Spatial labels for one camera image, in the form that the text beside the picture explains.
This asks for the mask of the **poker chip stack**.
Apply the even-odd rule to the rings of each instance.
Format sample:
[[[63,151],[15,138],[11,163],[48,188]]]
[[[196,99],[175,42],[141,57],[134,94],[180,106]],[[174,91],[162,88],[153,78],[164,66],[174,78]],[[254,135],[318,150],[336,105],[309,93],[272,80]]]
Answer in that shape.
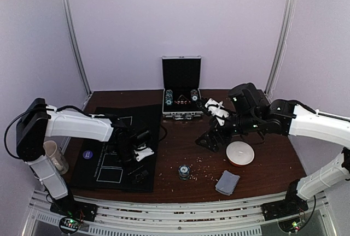
[[[182,180],[188,180],[190,176],[190,167],[187,165],[181,165],[178,168],[179,178]]]

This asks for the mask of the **black poker mat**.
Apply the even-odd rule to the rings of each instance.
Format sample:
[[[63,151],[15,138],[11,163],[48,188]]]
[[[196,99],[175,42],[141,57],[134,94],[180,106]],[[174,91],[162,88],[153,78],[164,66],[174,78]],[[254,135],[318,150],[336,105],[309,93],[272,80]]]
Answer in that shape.
[[[130,108],[98,107],[97,114],[116,116],[125,128],[111,141],[85,139],[78,154],[70,187],[152,192],[160,140],[161,105]]]

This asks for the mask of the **purple small blind button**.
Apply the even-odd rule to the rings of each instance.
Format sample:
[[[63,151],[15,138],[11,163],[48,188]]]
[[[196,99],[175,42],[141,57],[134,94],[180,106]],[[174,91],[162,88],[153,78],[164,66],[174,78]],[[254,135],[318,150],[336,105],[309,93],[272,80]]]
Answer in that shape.
[[[85,150],[85,151],[83,151],[83,153],[82,153],[82,157],[83,157],[83,159],[85,159],[85,160],[90,160],[90,159],[93,158],[93,156],[94,156],[94,153],[93,153],[93,151],[91,151],[91,150]]]

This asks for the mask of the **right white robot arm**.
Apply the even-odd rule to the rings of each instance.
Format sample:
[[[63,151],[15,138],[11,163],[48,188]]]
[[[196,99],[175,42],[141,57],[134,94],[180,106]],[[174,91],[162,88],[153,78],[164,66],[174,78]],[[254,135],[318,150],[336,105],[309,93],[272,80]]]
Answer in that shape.
[[[234,152],[234,159],[241,160],[251,146],[233,138],[257,133],[261,137],[266,134],[286,136],[294,145],[302,141],[311,146],[309,154],[316,152],[318,145],[322,152],[326,146],[339,150],[328,153],[330,161],[322,161],[319,169],[290,183],[280,204],[284,214],[293,214],[316,194],[349,180],[348,117],[313,109],[295,99],[271,102],[251,82],[235,86],[227,96],[234,110],[213,98],[196,100],[199,109],[211,117],[209,130],[196,139],[197,145],[214,152],[224,147]]]

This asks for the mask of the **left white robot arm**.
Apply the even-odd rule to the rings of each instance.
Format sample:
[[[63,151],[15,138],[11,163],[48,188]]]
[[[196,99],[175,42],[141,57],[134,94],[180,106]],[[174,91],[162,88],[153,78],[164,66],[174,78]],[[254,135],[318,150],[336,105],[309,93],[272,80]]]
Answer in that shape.
[[[79,205],[46,155],[45,138],[70,137],[103,142],[117,153],[123,164],[140,162],[154,154],[148,145],[149,130],[137,132],[114,114],[89,114],[73,105],[57,108],[46,104],[43,98],[35,99],[25,112],[13,119],[4,135],[13,124],[16,124],[16,154],[11,157],[29,165],[66,216],[74,216]]]

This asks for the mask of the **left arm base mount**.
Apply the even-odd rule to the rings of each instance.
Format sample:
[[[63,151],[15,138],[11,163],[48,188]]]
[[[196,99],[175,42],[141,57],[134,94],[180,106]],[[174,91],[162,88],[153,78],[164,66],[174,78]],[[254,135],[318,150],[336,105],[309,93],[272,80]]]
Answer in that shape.
[[[74,202],[71,210],[63,210],[52,202],[50,211],[61,215],[58,227],[63,234],[72,235],[88,227],[87,222],[94,222],[98,206],[96,204]]]

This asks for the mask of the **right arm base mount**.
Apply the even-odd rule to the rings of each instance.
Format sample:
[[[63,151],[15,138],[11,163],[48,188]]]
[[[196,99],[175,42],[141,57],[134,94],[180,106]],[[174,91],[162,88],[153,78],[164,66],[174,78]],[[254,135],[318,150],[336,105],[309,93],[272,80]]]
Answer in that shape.
[[[297,202],[284,199],[264,203],[261,210],[265,221],[277,219],[278,226],[284,233],[297,233],[309,222],[306,217],[308,204],[304,200]]]

